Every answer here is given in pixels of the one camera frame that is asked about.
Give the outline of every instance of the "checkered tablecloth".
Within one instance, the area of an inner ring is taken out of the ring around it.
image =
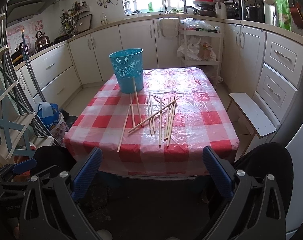
[[[129,134],[133,127],[130,112],[117,152],[130,96],[120,92],[113,75],[65,134],[64,142],[74,158],[88,155],[97,146],[103,151],[101,171],[118,175],[205,175],[208,173],[202,162],[202,149],[210,145],[220,157],[233,162],[239,140],[216,91],[200,69],[145,70],[144,89],[138,93],[143,120],[148,115],[148,93],[154,112],[160,109],[160,99],[165,106],[170,95],[178,97],[169,147],[164,140],[161,147],[158,145],[159,115],[153,136],[149,122]],[[138,124],[136,105],[134,114]],[[162,138],[165,122],[166,112],[162,115]]]

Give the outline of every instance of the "metal bolt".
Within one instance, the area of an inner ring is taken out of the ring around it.
[[[243,170],[238,170],[236,171],[236,174],[240,177],[244,177],[246,175],[246,172],[244,172]]]
[[[37,179],[38,179],[38,177],[36,175],[34,175],[34,176],[31,177],[31,181],[32,182],[37,181]]]
[[[270,180],[274,180],[274,179],[275,179],[275,176],[272,175],[272,174],[268,174],[268,175],[267,175],[267,178],[270,179]]]
[[[66,178],[66,177],[68,176],[68,172],[67,172],[67,171],[62,171],[62,172],[59,174],[59,176],[60,176],[61,178]]]

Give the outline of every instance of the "red and white tablecloth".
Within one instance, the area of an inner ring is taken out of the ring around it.
[[[145,70],[144,89],[138,93],[143,120],[148,115],[148,93],[154,112],[160,109],[160,99],[165,106],[170,95],[178,97],[169,147],[164,140],[161,147],[158,145],[159,115],[153,136],[148,122],[129,134],[133,127],[130,112],[121,150],[117,152],[130,96],[120,92],[113,75],[65,134],[64,142],[74,158],[88,155],[97,146],[103,151],[101,171],[118,175],[205,175],[208,173],[202,150],[210,145],[220,157],[233,162],[239,140],[216,91],[200,69]],[[136,105],[134,114],[138,124]],[[163,134],[165,122],[166,112],[162,115]]]

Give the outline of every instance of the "drawer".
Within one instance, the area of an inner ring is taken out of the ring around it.
[[[37,57],[31,61],[31,64],[39,87],[43,89],[55,77],[72,66],[73,63],[67,45],[63,45]],[[28,73],[27,67],[24,66],[21,70],[31,95],[35,96],[37,90]]]
[[[257,92],[282,123],[293,104],[297,89],[264,63]]]
[[[264,61],[299,88],[303,75],[302,45],[268,32]]]
[[[22,90],[27,98],[27,100],[29,101],[29,103],[32,105],[32,108],[34,110],[36,110],[36,104],[35,104],[35,101],[33,100],[33,97],[32,95],[30,94],[27,86],[26,86],[26,83],[23,79],[23,75],[22,73],[20,72],[20,70],[16,71],[16,75],[17,75],[17,78],[18,78],[18,82],[20,84],[20,86],[22,87]]]
[[[74,66],[71,66],[44,87],[42,92],[48,102],[58,104],[58,107],[61,107],[80,86]],[[37,94],[34,101],[37,104],[40,100]]]

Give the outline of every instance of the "wooden stick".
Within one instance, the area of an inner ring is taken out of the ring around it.
[[[148,96],[149,96],[149,105],[151,107],[151,114],[153,115],[154,114],[154,110],[152,109],[152,98],[151,98],[150,94],[148,94]],[[154,133],[156,133],[155,119],[152,118],[151,120],[152,120],[152,129],[153,129]]]
[[[166,126],[165,126],[165,133],[164,133],[164,140],[166,141],[166,135],[167,135],[167,130],[168,130],[168,120],[169,120],[169,107],[167,108],[167,116],[166,116]]]
[[[172,105],[172,108],[171,108],[171,111],[170,111],[170,114],[169,114],[169,121],[168,121],[168,124],[167,124],[166,140],[168,140],[168,136],[169,136],[169,127],[170,127],[170,122],[171,122],[171,119],[172,119],[172,115],[173,115],[173,105]]]
[[[137,95],[137,90],[136,90],[136,84],[135,84],[135,78],[134,77],[133,77],[133,85],[134,85],[134,90],[135,90],[135,97],[136,97],[137,110],[138,110],[138,114],[139,114],[139,120],[140,120],[140,122],[142,122],[142,115],[140,114],[138,95]]]
[[[147,108],[148,108],[148,117],[151,115],[151,112],[149,110],[149,100],[148,100],[148,97],[147,97]],[[152,136],[152,121],[149,120],[149,130],[151,132],[151,136]]]
[[[154,113],[152,116],[148,117],[147,119],[145,119],[144,121],[142,121],[141,123],[139,123],[138,125],[136,125],[134,128],[130,129],[128,131],[128,133],[131,133],[132,131],[134,131],[137,127],[143,125],[144,123],[146,123],[147,121],[149,121],[150,119],[152,119],[155,115],[159,114],[161,111],[163,111],[164,109],[166,109],[167,107],[169,107],[171,104],[173,104],[174,102],[176,102],[178,100],[178,98],[176,98],[174,101],[170,102],[168,105],[164,106],[162,109],[160,109],[159,111],[157,111],[156,113]]]
[[[172,133],[172,130],[173,130],[173,119],[174,119],[174,116],[175,116],[176,104],[177,103],[175,103],[173,105],[172,118],[171,118],[170,127],[169,127],[169,137],[168,137],[168,140],[167,140],[167,147],[169,146],[170,139],[171,139],[171,133]]]
[[[131,93],[130,93],[130,109],[131,109],[131,112],[132,112],[133,127],[135,127],[134,107],[133,107],[133,99],[131,97]]]
[[[161,116],[161,112],[159,113],[159,146],[161,146],[161,123],[162,123],[162,116]]]
[[[121,135],[121,138],[120,138],[120,140],[119,140],[118,149],[117,149],[117,152],[118,152],[118,153],[119,153],[119,150],[120,150],[121,145],[122,145],[122,141],[123,141],[123,137],[124,137],[124,132],[125,132],[125,127],[126,127],[126,123],[127,123],[127,119],[128,119],[128,114],[129,114],[129,113],[130,113],[130,105],[129,105],[128,110],[127,110],[127,114],[126,114],[126,118],[125,118],[123,130],[122,130],[122,135]]]

